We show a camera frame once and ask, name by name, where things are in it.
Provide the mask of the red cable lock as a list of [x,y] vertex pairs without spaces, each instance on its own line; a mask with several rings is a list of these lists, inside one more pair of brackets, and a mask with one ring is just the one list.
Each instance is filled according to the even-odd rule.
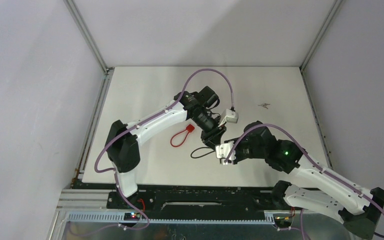
[[183,130],[177,132],[170,138],[170,145],[173,148],[181,147],[187,140],[188,136],[194,132],[194,130],[195,126],[192,124],[188,124]]

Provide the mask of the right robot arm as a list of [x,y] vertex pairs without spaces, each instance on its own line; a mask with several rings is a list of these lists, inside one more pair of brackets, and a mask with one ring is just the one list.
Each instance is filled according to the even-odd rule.
[[272,169],[288,175],[271,192],[271,204],[307,209],[342,224],[355,236],[371,240],[384,207],[384,190],[360,186],[314,160],[293,137],[276,139],[271,124],[248,124],[243,134],[228,141],[227,162],[263,159]]

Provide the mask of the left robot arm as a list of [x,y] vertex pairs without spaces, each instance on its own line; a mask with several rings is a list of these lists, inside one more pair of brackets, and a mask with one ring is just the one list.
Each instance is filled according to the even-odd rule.
[[202,130],[203,144],[214,150],[221,143],[225,124],[237,122],[237,113],[233,109],[226,109],[222,114],[212,112],[219,103],[218,95],[206,86],[199,92],[178,93],[167,106],[145,119],[130,123],[117,120],[111,125],[104,150],[113,165],[116,185],[121,190],[118,201],[125,208],[133,208],[138,202],[134,169],[141,160],[140,147],[165,129],[192,120]]

